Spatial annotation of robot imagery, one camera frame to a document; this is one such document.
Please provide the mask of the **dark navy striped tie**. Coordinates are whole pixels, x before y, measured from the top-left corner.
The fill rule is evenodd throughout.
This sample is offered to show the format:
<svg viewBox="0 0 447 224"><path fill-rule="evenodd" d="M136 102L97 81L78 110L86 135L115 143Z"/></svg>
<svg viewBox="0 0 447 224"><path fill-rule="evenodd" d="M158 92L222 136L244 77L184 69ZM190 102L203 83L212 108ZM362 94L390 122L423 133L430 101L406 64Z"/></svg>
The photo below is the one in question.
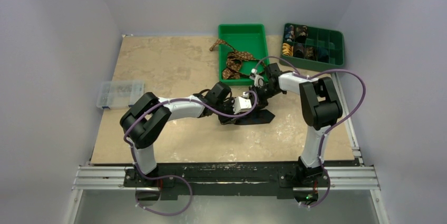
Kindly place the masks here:
<svg viewBox="0 0 447 224"><path fill-rule="evenodd" d="M248 115L239 118L228 118L222 115L218 116L219 122L222 125L258 125L268 124L275 118L275 115L266 109L256 110Z"/></svg>

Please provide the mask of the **bright green plastic tray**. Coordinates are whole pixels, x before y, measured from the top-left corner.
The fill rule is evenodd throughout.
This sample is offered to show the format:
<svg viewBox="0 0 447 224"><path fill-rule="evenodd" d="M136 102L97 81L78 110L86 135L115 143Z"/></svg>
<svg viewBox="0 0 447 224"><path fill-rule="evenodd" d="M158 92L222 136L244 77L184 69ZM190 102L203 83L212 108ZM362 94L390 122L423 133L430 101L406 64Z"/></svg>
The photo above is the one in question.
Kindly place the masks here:
<svg viewBox="0 0 447 224"><path fill-rule="evenodd" d="M256 59L263 59L268 56L265 29L262 24L220 24L218 26L218 38L226 41L239 51L251 53ZM220 81L229 86L249 86L253 83L253 80L243 76L240 79L225 80L222 72L227 67L227 55L232 49L219 44L216 50L218 52L218 76Z"/></svg>

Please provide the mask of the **dark green compartment organizer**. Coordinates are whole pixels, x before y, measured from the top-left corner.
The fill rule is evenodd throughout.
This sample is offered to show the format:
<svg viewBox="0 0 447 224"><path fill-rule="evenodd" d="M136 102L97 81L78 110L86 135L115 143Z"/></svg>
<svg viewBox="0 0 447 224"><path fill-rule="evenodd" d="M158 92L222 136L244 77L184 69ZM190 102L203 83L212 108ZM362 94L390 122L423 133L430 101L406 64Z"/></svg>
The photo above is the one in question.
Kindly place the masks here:
<svg viewBox="0 0 447 224"><path fill-rule="evenodd" d="M303 24L295 24L295 23L286 23L285 25L293 24L296 25L303 25ZM299 69L305 69L305 70L311 70L316 72L322 72L326 70L331 69L341 69L344 67L345 62L345 53L344 53L344 36L341 32L335 31L335 30L327 30L323 28L318 27L312 27L308 26L308 37L305 43L302 43L306 47L312 46L315 48L322 47L329 51L329 63L322 63L307 59L301 59L296 57L290 57L290 56L284 56L282 55L282 48L281 48L281 54L280 57L284 60L280 63L282 65L285 65L287 62L289 62L291 65L293 65L296 68ZM282 38L282 44L288 43L290 45L294 45L296 42L287 42L284 40L284 31L283 31L283 38Z"/></svg>

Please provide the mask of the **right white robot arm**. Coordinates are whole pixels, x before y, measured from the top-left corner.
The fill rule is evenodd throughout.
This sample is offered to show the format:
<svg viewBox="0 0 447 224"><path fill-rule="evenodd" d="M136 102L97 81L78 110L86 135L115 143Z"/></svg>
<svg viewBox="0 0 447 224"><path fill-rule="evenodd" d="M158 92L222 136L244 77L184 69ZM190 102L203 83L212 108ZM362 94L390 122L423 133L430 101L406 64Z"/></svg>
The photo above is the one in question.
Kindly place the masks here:
<svg viewBox="0 0 447 224"><path fill-rule="evenodd" d="M267 81L252 69L249 77L253 85L249 90L258 96L256 109L249 114L249 124L270 123L275 117L266 110L268 99L277 94L293 92L300 96L301 111L308 126L305 146L298 158L295 179L302 185L311 184L323 174L323 147L326 130L342 116L342 106L333 81L329 77L310 78L292 71L281 71L276 63L264 69Z"/></svg>

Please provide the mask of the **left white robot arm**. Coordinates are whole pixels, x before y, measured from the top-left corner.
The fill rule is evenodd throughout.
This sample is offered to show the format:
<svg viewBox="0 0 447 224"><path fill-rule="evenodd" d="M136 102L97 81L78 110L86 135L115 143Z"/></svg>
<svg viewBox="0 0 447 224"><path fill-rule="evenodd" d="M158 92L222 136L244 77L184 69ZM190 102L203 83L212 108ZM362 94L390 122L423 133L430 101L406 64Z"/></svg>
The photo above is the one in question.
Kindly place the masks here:
<svg viewBox="0 0 447 224"><path fill-rule="evenodd" d="M218 82L211 90L203 90L185 98L167 99L152 92L145 93L120 120L124 141L131 149L137 180L145 187L157 181L157 162L154 143L169 121L185 118L204 118L213 114L235 120L235 98L231 88Z"/></svg>

